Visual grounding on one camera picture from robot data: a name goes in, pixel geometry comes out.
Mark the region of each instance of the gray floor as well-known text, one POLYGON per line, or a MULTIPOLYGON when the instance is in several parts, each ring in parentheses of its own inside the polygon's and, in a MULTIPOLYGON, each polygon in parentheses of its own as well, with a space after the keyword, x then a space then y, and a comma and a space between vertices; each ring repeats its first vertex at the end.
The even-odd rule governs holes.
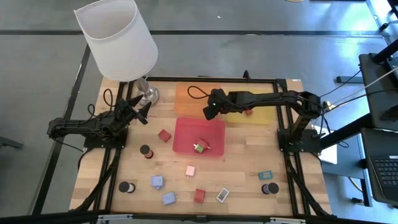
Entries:
MULTIPOLYGON (((78 29, 72 10, 89 2, 1 1, 0 29, 78 29)), ((385 16, 388 10, 379 2, 375 9, 385 16)), ((152 30, 377 29, 365 2, 138 0, 137 4, 152 30)), ((391 25, 386 30, 393 39, 397 27, 391 25)), ((338 86, 336 76, 359 70, 359 54, 378 52, 386 46, 381 37, 157 35, 154 39, 160 56, 151 75, 240 77, 247 69, 252 77, 302 79, 307 91, 319 95, 338 86)), ((25 142, 23 150, 4 147, 0 151, 2 217, 30 212, 52 145, 45 134, 47 124, 65 109, 84 46, 82 36, 0 35, 0 136, 25 142)), ((101 79, 91 57, 73 118, 88 117, 86 106, 96 101, 101 79)), ((326 99, 335 101, 362 87, 346 85, 326 99)), ((361 99, 327 118, 331 128, 337 129, 367 112, 366 100, 361 99)), ((81 147, 83 140, 74 136, 65 142, 81 147)), ((63 147, 45 213, 68 210, 79 156, 78 151, 63 147)), ((397 220, 398 210, 388 205, 353 205, 349 199, 360 194, 347 178, 325 174, 325 182, 332 211, 338 217, 389 223, 397 220)))

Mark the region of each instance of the light blue block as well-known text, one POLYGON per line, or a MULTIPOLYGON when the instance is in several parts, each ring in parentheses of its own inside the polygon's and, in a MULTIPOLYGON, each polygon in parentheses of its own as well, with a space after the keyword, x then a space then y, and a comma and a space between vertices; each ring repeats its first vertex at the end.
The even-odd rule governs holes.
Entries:
POLYGON ((150 185, 159 190, 163 186, 163 176, 152 176, 150 185))
POLYGON ((163 199, 164 205, 169 205, 171 203, 174 203, 175 202, 174 192, 170 192, 170 193, 163 195, 162 199, 163 199))

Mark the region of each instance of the lamp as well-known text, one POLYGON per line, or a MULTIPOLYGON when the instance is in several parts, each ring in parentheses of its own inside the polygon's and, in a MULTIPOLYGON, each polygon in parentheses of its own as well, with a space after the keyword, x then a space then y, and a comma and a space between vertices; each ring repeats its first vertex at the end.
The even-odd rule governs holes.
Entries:
POLYGON ((133 0, 101 0, 75 11, 77 21, 103 76, 110 80, 137 80, 139 102, 159 100, 159 91, 143 76, 156 64, 157 46, 133 0))

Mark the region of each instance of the wooden table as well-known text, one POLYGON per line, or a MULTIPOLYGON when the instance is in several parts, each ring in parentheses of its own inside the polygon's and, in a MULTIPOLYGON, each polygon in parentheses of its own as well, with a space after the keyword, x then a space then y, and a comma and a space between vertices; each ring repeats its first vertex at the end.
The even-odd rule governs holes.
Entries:
MULTIPOLYGON (((287 83, 289 90, 302 91, 300 80, 287 80, 287 83)), ((174 134, 177 119, 174 111, 177 83, 150 84, 159 89, 160 100, 150 109, 147 125, 135 121, 129 126, 129 137, 119 163, 112 212, 281 216, 292 214, 284 159, 277 143, 277 120, 267 125, 226 123, 225 154, 222 158, 183 156, 173 152, 173 138, 164 143, 157 137, 161 129, 174 134), (140 154, 139 148, 143 144, 148 144, 153 150, 152 159, 146 159, 140 154), (194 178, 185 177, 188 165, 197 169, 194 178), (272 180, 259 180, 258 172, 265 170, 273 171, 272 180), (164 176, 165 185, 160 190, 150 186, 150 177, 153 175, 164 176), (121 193, 118 185, 122 181, 134 183, 136 191, 132 194, 121 193), (279 185, 279 193, 264 195, 261 186, 270 182, 279 185), (223 187, 230 193, 224 203, 219 203, 216 196, 223 187), (206 190, 203 204, 193 201, 196 188, 206 190), (162 203, 162 195, 169 192, 175 192, 177 202, 165 206, 162 203)), ((272 92, 271 84, 218 84, 222 88, 262 88, 272 92)), ((110 88, 116 95, 118 86, 118 83, 104 78, 96 103, 96 113, 109 109, 103 101, 102 92, 110 88)), ((287 126, 286 110, 283 108, 282 111, 287 126)), ((104 149, 94 149, 83 158, 70 208, 79 206, 97 184, 103 156, 104 149)), ((323 209, 331 212, 319 160, 309 153, 301 153, 301 158, 306 186, 323 209)), ((100 208, 104 208, 107 189, 106 185, 100 208)), ((299 210, 303 213, 297 186, 296 195, 299 210)))

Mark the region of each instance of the lamp base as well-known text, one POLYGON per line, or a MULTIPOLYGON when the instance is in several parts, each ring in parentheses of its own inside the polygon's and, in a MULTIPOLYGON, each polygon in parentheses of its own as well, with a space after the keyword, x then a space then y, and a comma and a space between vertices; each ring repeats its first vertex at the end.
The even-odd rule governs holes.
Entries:
POLYGON ((142 99, 139 101, 141 106, 144 106, 149 102, 152 102, 151 106, 154 106, 159 101, 159 90, 153 86, 149 86, 146 93, 139 90, 138 95, 143 95, 142 99))

